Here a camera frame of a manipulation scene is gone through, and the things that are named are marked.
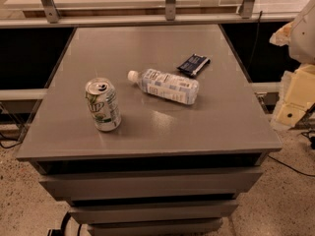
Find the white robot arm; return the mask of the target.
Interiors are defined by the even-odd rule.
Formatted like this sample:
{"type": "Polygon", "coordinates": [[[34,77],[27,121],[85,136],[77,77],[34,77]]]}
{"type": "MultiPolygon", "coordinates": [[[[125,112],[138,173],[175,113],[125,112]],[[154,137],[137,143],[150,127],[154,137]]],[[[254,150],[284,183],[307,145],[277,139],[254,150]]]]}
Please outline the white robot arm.
{"type": "Polygon", "coordinates": [[[274,32],[270,42],[286,45],[289,57],[298,63],[292,72],[283,72],[271,119],[271,126],[283,131],[293,128],[315,105],[315,0],[309,0],[293,21],[274,32]]]}

